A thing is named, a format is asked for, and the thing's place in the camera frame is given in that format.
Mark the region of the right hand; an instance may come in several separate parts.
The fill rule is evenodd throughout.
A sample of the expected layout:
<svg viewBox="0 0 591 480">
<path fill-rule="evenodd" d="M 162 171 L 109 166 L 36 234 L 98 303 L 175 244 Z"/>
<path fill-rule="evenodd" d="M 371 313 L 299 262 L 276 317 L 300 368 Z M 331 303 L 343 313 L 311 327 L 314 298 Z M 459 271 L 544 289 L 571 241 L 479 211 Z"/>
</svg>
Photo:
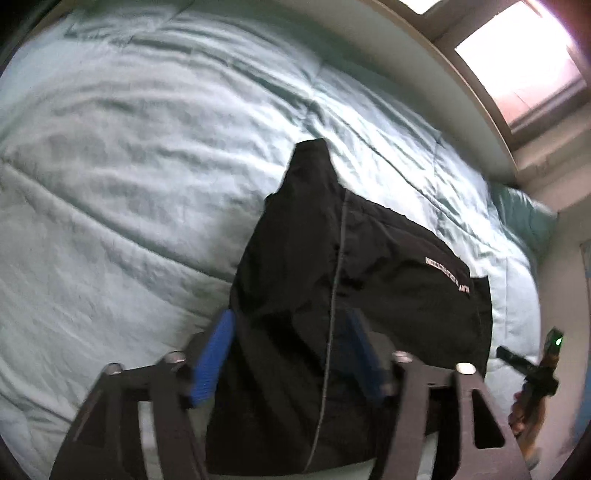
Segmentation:
<svg viewBox="0 0 591 480">
<path fill-rule="evenodd" d="M 528 469 L 533 470 L 541 457 L 541 449 L 536 446 L 536 440 L 545 421 L 547 401 L 543 397 L 529 417 L 526 417 L 521 405 L 522 395 L 523 391 L 514 394 L 514 403 L 508 421 Z"/>
</svg>

